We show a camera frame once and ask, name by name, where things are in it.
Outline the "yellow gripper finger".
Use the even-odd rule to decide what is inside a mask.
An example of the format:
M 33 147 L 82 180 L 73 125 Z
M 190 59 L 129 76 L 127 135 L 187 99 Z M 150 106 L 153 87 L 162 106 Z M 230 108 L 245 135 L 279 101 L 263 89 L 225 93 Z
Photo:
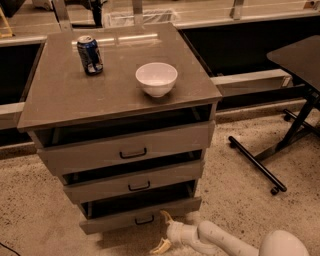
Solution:
M 168 239 L 162 238 L 159 244 L 150 251 L 151 255 L 161 255 L 167 252 L 172 246 L 172 243 Z
M 161 210 L 160 213 L 163 215 L 163 217 L 165 219 L 165 223 L 167 225 L 171 225 L 174 222 L 173 218 L 171 217 L 171 215 L 167 211 Z

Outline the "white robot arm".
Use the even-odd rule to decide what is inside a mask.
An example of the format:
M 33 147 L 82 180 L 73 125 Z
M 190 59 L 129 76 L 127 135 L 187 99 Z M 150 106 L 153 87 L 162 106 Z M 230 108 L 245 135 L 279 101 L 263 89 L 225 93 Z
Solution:
M 284 230 L 271 231 L 255 248 L 213 222 L 201 221 L 198 225 L 189 225 L 174 221 L 165 210 L 160 213 L 168 225 L 167 238 L 162 238 L 158 246 L 150 251 L 153 255 L 163 254 L 175 245 L 189 246 L 205 255 L 213 255 L 221 249 L 228 256 L 310 256 L 301 240 Z

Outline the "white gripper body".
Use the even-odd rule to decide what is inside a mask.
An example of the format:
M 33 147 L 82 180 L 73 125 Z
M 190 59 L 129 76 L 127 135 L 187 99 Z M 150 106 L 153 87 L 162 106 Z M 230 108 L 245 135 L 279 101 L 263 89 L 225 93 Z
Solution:
M 198 237 L 197 227 L 182 222 L 170 221 L 167 228 L 167 238 L 176 246 L 187 245 L 197 252 L 203 253 L 205 245 Z

